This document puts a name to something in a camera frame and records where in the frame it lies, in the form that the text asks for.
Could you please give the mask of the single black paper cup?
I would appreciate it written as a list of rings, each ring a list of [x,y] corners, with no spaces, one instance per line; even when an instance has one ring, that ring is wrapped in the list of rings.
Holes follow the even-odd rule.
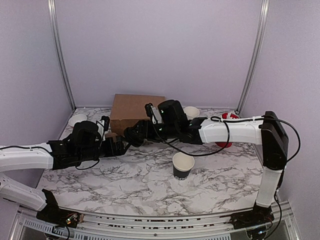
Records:
[[[183,181],[189,176],[191,169],[194,167],[195,159],[192,156],[178,152],[173,156],[172,164],[174,178]]]

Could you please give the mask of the stack of black paper cups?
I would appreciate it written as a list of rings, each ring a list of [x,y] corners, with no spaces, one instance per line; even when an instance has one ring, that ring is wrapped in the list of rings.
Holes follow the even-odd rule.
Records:
[[[194,118],[197,118],[200,115],[200,110],[194,106],[186,106],[183,109],[183,111],[186,114],[188,120],[192,120]]]

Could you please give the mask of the stack of black cup lids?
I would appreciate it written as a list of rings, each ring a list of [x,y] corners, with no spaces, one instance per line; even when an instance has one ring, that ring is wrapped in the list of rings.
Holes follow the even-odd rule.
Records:
[[[126,136],[126,141],[133,147],[139,148],[144,144],[144,139],[136,136]]]

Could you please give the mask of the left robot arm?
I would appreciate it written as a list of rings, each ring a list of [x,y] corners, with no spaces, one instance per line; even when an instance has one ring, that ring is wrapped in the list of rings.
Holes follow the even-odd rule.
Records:
[[[118,135],[106,135],[109,122],[82,121],[74,125],[72,132],[62,140],[26,146],[2,146],[0,148],[0,196],[44,215],[53,223],[63,219],[63,211],[49,190],[38,190],[9,178],[7,171],[43,169],[62,170],[78,167],[83,162],[100,158],[122,156],[129,148]]]

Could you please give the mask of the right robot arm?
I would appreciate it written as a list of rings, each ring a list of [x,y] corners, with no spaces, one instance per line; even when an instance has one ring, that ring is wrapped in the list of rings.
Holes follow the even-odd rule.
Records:
[[[247,219],[258,224],[267,216],[279,182],[288,162],[289,138],[273,111],[251,118],[222,119],[212,116],[188,119],[178,100],[166,100],[154,107],[145,105],[148,120],[139,120],[123,133],[129,144],[138,148],[145,140],[167,143],[178,139],[182,143],[249,143],[261,145],[263,174],[254,208]]]

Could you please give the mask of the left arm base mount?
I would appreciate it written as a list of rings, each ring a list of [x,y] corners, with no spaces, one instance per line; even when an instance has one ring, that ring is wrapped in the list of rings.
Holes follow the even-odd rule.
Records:
[[[58,226],[76,228],[82,214],[76,211],[66,210],[59,207],[56,198],[49,190],[42,189],[45,195],[45,207],[38,211],[36,218]]]

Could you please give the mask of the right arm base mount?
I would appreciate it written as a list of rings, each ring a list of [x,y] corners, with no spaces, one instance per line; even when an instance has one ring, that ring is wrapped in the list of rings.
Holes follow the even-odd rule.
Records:
[[[238,230],[269,222],[272,223],[274,219],[271,206],[261,207],[255,203],[251,210],[231,214],[229,222],[235,230]]]

